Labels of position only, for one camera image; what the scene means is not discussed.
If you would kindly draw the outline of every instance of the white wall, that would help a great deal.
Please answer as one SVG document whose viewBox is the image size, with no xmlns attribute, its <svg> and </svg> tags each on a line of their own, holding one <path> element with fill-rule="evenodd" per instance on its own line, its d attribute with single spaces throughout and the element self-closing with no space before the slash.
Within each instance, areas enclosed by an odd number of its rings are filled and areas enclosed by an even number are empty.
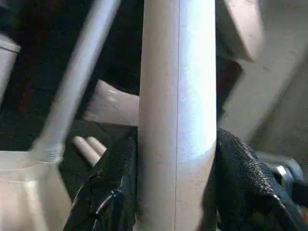
<svg viewBox="0 0 308 231">
<path fill-rule="evenodd" d="M 244 69 L 224 109 L 220 126 L 248 141 L 289 83 L 307 51 L 308 8 L 271 2 L 262 9 L 265 47 Z"/>
</svg>

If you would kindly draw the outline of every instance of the white plastic part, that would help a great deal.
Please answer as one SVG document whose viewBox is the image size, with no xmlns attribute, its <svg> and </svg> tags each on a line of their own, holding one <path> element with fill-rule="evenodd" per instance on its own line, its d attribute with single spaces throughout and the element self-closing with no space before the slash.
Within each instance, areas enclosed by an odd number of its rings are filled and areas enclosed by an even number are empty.
<svg viewBox="0 0 308 231">
<path fill-rule="evenodd" d="M 217 29 L 237 58 L 255 60 L 264 46 L 258 0 L 217 0 Z"/>
<path fill-rule="evenodd" d="M 94 137 L 88 137 L 87 138 L 88 144 L 96 151 L 96 153 L 101 157 L 107 150 L 107 148 L 99 142 Z"/>
<path fill-rule="evenodd" d="M 96 165 L 96 163 L 100 160 L 101 156 L 87 143 L 84 138 L 75 136 L 73 138 L 73 143 L 92 166 Z"/>
<path fill-rule="evenodd" d="M 122 92 L 99 80 L 85 112 L 85 120 L 99 123 L 138 125 L 139 96 Z"/>
<path fill-rule="evenodd" d="M 44 162 L 62 159 L 63 142 L 83 96 L 120 0 L 96 0 L 88 14 L 46 125 L 33 156 Z"/>
<path fill-rule="evenodd" d="M 14 41 L 0 34 L 0 105 L 19 50 Z"/>
<path fill-rule="evenodd" d="M 195 231 L 216 144 L 214 0 L 145 0 L 136 231 Z M 216 230 L 215 198 L 204 225 Z"/>
</svg>

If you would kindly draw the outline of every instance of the white pole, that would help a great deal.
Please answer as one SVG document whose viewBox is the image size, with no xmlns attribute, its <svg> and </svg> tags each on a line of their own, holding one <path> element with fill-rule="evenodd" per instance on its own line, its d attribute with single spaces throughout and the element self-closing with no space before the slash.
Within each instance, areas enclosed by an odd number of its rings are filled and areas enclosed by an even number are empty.
<svg viewBox="0 0 308 231">
<path fill-rule="evenodd" d="M 201 223 L 216 143 L 215 49 L 214 0 L 145 0 L 135 230 Z M 215 214 L 209 203 L 206 230 L 216 230 Z"/>
<path fill-rule="evenodd" d="M 62 159 L 63 142 L 75 116 L 120 0 L 96 0 L 88 14 L 33 156 L 44 162 Z"/>
</svg>

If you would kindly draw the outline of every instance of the white bar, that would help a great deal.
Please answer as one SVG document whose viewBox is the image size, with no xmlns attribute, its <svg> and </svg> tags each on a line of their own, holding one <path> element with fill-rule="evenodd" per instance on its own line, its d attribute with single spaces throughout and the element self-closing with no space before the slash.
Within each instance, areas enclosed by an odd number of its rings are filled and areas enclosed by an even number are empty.
<svg viewBox="0 0 308 231">
<path fill-rule="evenodd" d="M 87 142 L 100 156 L 102 156 L 107 150 L 107 148 L 95 137 L 88 137 Z"/>
<path fill-rule="evenodd" d="M 135 230 L 195 231 L 216 143 L 215 1 L 144 4 Z"/>
<path fill-rule="evenodd" d="M 92 166 L 95 166 L 100 160 L 101 156 L 86 142 L 84 138 L 75 136 L 73 138 L 73 143 Z"/>
<path fill-rule="evenodd" d="M 63 142 L 99 57 L 120 0 L 96 0 L 88 14 L 57 92 L 34 156 L 44 162 L 62 158 Z"/>
</svg>

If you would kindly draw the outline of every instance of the metal tube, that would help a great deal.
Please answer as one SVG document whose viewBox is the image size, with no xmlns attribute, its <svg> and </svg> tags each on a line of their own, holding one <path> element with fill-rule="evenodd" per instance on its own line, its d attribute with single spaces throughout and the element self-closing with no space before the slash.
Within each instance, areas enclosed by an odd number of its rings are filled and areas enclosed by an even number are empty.
<svg viewBox="0 0 308 231">
<path fill-rule="evenodd" d="M 145 0 L 135 230 L 199 228 L 216 143 L 215 49 L 214 0 Z M 216 230 L 205 199 L 203 225 Z"/>
<path fill-rule="evenodd" d="M 120 0 L 96 0 L 88 14 L 46 125 L 33 155 L 44 162 L 62 158 L 63 142 L 75 116 Z"/>
</svg>

